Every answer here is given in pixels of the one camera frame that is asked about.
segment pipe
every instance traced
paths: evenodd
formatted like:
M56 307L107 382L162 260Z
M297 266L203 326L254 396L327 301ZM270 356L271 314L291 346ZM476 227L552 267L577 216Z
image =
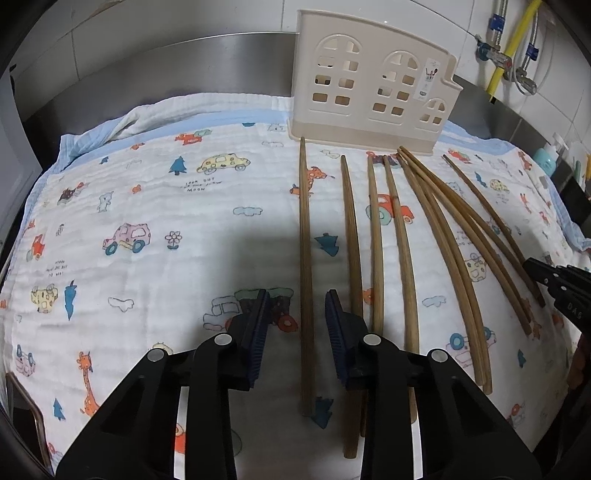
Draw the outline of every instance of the pipe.
M531 26L531 35L530 35L530 43L532 47L535 47L535 41L538 39L538 20L540 17L540 12L536 10L534 15L534 23ZM527 67L530 66L531 57L526 53L525 57L523 58L523 62L521 63L521 68L527 72Z
M525 9L525 13L523 14L523 17L521 17L521 20L517 25L517 29L511 37L508 47L504 51L505 55L511 58L515 56L515 52L517 51L517 48L519 47L519 44L525 35L527 27L534 18L534 15L538 11L541 3L542 0L532 0L527 9ZM504 70L502 68L497 67L494 74L492 75L491 81L486 89L491 98L494 97L496 88L499 86L501 78L503 78L503 72Z
M499 6L499 17L501 17L503 20L505 19L505 17L507 16L507 4L509 3L509 0L501 0L501 4ZM492 31L492 44L494 47L496 47L498 50L501 49L501 38L503 36L503 31L502 30L493 30Z

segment yellow pipe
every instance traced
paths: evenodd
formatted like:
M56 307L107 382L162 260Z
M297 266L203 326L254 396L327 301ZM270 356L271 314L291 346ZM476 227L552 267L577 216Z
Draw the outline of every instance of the yellow pipe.
M525 33L527 32L528 27L530 26L530 22L534 18L534 15L537 12L537 10L539 9L541 3L542 3L542 0L532 0L532 2L529 4L527 9L525 10L523 17L521 17L521 20L519 21L519 24L517 25L517 30L515 30L515 33L511 37L511 41L509 42L509 45L507 46L507 48L504 51L505 55L507 55L508 57L511 57L511 58L515 57L515 53L517 52L517 49L519 48L519 45L521 44L521 40L523 40L523 37L524 37ZM494 74L492 75L491 82L488 84L488 88L486 89L486 92L491 97L493 97L495 95L496 88L499 86L499 82L501 81L501 78L503 77L503 72L504 72L504 70L502 68L497 67Z

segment tile wall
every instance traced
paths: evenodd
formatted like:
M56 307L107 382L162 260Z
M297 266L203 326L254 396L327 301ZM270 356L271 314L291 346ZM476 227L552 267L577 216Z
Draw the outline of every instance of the tile wall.
M475 58L498 0L58 0L31 30L13 63L17 106L27 119L79 79L134 53L176 41L247 31L295 31L297 10L324 9L383 21L433 41L458 59L456 74L486 87L493 66ZM505 46L528 0L509 0ZM591 150L591 67L553 15L540 14L540 58L525 97L502 82L496 97L546 138L556 131Z

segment yellow car print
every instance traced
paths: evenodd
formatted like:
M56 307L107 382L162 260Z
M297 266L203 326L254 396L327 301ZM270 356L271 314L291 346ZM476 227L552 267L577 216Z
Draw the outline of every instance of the yellow car print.
M238 171L244 170L251 164L247 158L238 157L235 153L225 155L214 155L205 160L197 169L197 173L211 175L219 168L235 168Z

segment white label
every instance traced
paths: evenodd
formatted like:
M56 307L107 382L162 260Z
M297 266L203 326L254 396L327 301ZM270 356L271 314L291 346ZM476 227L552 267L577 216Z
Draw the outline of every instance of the white label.
M435 77L439 73L440 66L441 63L437 60L427 59L417 89L414 91L413 98L415 100L427 100L429 98L429 92L435 82Z

